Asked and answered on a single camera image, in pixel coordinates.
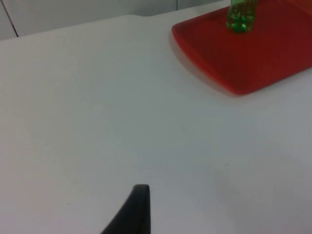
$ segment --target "bottle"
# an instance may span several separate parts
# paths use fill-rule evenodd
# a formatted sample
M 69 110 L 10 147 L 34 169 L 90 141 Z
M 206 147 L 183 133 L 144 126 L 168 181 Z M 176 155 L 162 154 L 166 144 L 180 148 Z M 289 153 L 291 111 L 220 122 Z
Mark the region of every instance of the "bottle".
M 226 26 L 237 33 L 252 30 L 257 0 L 231 0 Z

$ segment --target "tray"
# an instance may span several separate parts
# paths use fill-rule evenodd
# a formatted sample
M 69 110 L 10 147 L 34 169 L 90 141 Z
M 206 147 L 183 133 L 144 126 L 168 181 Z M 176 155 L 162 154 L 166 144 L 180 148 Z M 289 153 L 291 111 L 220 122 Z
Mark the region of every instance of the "tray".
M 297 0 L 260 0 L 252 31 L 225 26 L 228 7 L 178 23 L 172 33 L 208 77 L 242 95 L 312 67 L 312 14 Z

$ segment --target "black object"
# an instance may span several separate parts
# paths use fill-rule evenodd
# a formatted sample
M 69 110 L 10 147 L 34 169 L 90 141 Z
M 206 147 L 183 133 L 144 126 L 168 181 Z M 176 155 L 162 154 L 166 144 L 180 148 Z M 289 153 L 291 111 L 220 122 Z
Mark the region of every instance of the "black object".
M 101 234 L 150 234 L 150 187 L 136 185 L 117 215 Z

